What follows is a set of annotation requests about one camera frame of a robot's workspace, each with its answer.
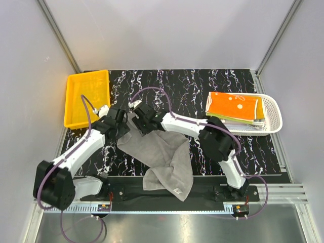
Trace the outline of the cream orange fox towel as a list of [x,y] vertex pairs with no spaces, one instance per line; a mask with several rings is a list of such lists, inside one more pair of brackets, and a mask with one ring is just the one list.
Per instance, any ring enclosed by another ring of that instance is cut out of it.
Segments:
[[209,92],[205,111],[218,118],[252,123],[258,119],[258,106],[262,108],[261,98],[255,96]]

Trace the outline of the blue white patterned towel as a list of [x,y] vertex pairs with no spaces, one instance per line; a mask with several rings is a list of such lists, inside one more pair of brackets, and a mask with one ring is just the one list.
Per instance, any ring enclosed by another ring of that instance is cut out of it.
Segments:
[[261,130],[265,128],[265,121],[247,121],[235,119],[221,119],[221,122],[230,130]]

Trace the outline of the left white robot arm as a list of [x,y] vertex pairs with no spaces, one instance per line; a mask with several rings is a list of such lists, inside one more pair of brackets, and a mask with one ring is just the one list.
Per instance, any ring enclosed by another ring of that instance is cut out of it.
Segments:
[[116,141],[130,131],[128,114],[114,106],[103,106],[99,120],[65,153],[51,162],[41,161],[36,168],[33,196],[38,205],[49,210],[67,209],[74,201],[93,195],[97,200],[109,196],[109,186],[103,177],[90,175],[76,179],[79,168],[100,148]]

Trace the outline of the grey cloth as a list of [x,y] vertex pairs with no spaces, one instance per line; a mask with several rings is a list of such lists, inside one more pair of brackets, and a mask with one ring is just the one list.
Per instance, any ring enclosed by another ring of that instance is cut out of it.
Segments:
[[185,201],[193,186],[189,140],[175,132],[152,131],[142,136],[128,114],[130,131],[118,139],[117,147],[148,166],[143,177],[143,190],[167,190]]

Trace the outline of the yellow brown bear towel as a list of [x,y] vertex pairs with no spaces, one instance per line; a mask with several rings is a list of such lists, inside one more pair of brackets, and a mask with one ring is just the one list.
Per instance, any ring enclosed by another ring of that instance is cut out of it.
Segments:
[[257,99],[257,108],[256,108],[256,119],[265,119],[265,106],[263,99],[261,97],[255,97]]

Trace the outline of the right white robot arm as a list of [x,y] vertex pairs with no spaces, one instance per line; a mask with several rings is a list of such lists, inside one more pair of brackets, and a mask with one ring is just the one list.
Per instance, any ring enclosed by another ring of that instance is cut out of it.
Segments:
[[205,156],[217,162],[226,176],[228,194],[234,200],[248,195],[249,182],[238,166],[234,144],[236,137],[217,117],[190,118],[171,111],[158,112],[141,100],[129,103],[136,115],[133,123],[145,136],[152,131],[176,132],[199,141]]

